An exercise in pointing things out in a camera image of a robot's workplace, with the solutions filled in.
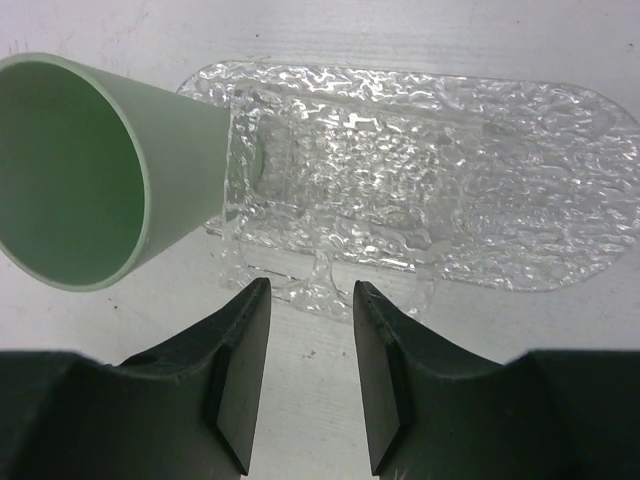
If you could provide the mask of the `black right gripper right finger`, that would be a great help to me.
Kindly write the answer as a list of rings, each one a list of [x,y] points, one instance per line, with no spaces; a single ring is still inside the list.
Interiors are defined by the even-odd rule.
[[[499,364],[353,292],[372,474],[380,479],[635,479],[639,355],[534,350]]]

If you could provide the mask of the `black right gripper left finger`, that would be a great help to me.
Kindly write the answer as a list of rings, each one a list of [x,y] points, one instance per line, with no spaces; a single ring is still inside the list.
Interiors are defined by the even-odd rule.
[[[5,479],[238,479],[249,471],[271,285],[119,365],[1,355]]]

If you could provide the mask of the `small clear textured tray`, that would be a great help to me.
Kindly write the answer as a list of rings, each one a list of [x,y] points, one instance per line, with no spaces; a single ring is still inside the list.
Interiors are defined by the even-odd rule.
[[[222,213],[224,281],[257,276],[278,299],[346,317],[352,285],[399,278],[429,308],[457,214],[458,160],[475,132],[416,109],[244,84],[231,113]]]

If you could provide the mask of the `large clear textured tray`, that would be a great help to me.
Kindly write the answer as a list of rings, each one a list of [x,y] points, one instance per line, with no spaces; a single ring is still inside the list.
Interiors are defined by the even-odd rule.
[[[553,290],[608,268],[639,237],[639,124],[593,91],[564,84],[335,66],[223,62],[179,93],[226,107],[251,84],[375,107],[416,109],[475,132],[456,163],[449,281]]]

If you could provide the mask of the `green plastic cup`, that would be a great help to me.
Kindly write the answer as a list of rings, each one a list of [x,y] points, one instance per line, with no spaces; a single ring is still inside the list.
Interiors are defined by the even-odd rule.
[[[1,249],[58,289],[113,285],[241,197],[231,113],[45,53],[1,63]]]

